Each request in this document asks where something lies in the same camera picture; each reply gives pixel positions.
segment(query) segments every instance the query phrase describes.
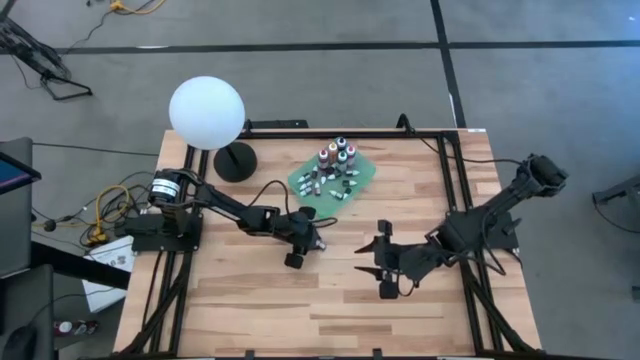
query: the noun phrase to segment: lamp shade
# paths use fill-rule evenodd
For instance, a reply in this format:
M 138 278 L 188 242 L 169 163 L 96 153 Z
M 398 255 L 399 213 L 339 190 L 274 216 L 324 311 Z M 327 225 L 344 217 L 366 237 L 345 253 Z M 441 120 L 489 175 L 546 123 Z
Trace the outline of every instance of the lamp shade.
M 219 149 L 242 131 L 244 104 L 225 81 L 198 76 L 182 83 L 173 93 L 169 120 L 187 144 L 202 150 Z

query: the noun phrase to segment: tripod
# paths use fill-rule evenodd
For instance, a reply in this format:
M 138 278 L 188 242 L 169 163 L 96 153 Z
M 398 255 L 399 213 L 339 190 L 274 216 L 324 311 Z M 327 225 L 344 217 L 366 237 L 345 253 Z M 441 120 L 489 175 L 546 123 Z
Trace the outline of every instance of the tripod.
M 0 19 L 0 48 L 20 59 L 35 72 L 40 74 L 40 85 L 55 101 L 69 100 L 82 96 L 91 96 L 93 92 L 88 86 L 71 81 L 71 72 L 62 63 L 58 53 L 33 36 L 8 17 Z M 49 83 L 69 84 L 84 89 L 81 92 L 58 96 Z

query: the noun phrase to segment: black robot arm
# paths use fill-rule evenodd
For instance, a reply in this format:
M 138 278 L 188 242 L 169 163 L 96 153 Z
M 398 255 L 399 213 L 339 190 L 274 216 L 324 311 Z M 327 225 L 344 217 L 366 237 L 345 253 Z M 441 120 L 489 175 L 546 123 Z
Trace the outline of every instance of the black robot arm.
M 181 186 L 193 186 L 194 196 L 184 202 L 178 202 L 177 195 Z M 248 235 L 271 236 L 293 245 L 292 252 L 287 254 L 285 259 L 285 265 L 289 267 L 299 269 L 303 262 L 302 255 L 306 255 L 309 250 L 326 248 L 312 221 L 315 209 L 301 207 L 298 211 L 280 214 L 277 207 L 247 206 L 218 191 L 188 169 L 157 171 L 152 182 L 149 203 L 162 211 L 163 221 L 156 229 L 158 232 L 168 232 L 179 238 L 191 231 L 190 218 L 196 209 L 210 209 L 234 221 L 238 229 Z M 139 232 L 148 235 L 149 227 L 137 226 L 144 223 L 137 219 L 139 218 L 127 221 L 126 233 L 134 237 Z
M 425 235 L 427 242 L 397 245 L 392 244 L 391 224 L 379 222 L 384 233 L 357 253 L 373 252 L 374 263 L 379 268 L 358 268 L 376 276 L 381 281 L 380 297 L 396 298 L 397 284 L 389 283 L 391 274 L 404 275 L 414 285 L 433 269 L 453 266 L 469 252 L 487 246 L 487 234 L 497 223 L 498 217 L 531 197 L 551 197 L 565 185 L 567 174 L 546 156 L 530 155 L 516 172 L 515 179 L 486 204 L 469 211 L 447 213 L 445 220 Z

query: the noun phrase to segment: wooden table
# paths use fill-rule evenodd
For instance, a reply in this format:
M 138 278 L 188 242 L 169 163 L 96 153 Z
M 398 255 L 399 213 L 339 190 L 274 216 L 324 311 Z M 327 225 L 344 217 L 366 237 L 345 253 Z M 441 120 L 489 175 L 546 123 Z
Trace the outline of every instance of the wooden table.
M 460 139 L 465 157 L 492 158 L 486 133 L 461 130 Z M 435 141 L 428 141 L 436 146 Z M 206 176 L 218 190 L 244 203 L 272 179 L 286 183 L 294 169 L 326 144 L 309 139 L 246 142 L 258 156 L 258 169 L 250 179 L 225 183 L 211 165 Z M 378 219 L 393 223 L 392 239 L 398 243 L 423 241 L 424 234 L 443 219 L 448 205 L 438 156 L 419 140 L 354 142 L 375 163 L 377 173 L 369 187 L 339 211 L 340 222 L 320 230 L 328 249 L 309 253 L 301 270 L 283 265 L 290 250 L 286 244 L 249 237 L 231 221 L 205 212 L 202 243 L 190 277 L 180 356 L 244 356 L 246 349 L 254 349 L 257 356 L 371 355 L 377 347 L 385 355 L 473 354 L 457 267 L 436 269 L 412 296 L 395 301 L 380 300 L 373 277 L 353 269 L 373 265 L 371 254 L 353 252 L 378 234 Z M 158 169 L 182 167 L 186 148 L 179 136 L 167 131 Z M 195 170 L 198 152 L 194 159 Z M 455 162 L 450 164 L 458 191 Z M 467 163 L 466 169 L 474 204 L 500 191 L 493 164 Z M 457 195 L 462 203 L 459 191 Z M 283 207 L 283 190 L 269 188 L 258 203 Z M 295 196 L 290 197 L 290 204 L 297 208 Z M 539 347 L 520 266 L 505 252 L 496 254 L 507 271 L 505 277 L 489 272 L 496 305 L 525 341 Z M 140 329 L 155 259 L 154 253 L 136 259 L 115 350 L 128 345 Z M 408 284 L 401 285 L 406 291 Z M 168 347 L 172 314 L 170 310 L 163 327 L 161 349 Z M 479 316 L 485 347 L 490 347 L 486 316 L 483 311 Z

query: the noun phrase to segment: white spherical lamp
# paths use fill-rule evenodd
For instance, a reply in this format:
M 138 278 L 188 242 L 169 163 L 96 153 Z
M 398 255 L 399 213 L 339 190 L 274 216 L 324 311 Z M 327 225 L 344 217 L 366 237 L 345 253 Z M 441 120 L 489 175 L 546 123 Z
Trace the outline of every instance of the white spherical lamp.
M 202 150 L 221 149 L 214 157 L 214 168 L 223 180 L 243 181 L 255 171 L 253 149 L 233 142 L 244 127 L 244 104 L 225 81 L 198 76 L 182 83 L 171 97 L 169 119 L 187 144 Z

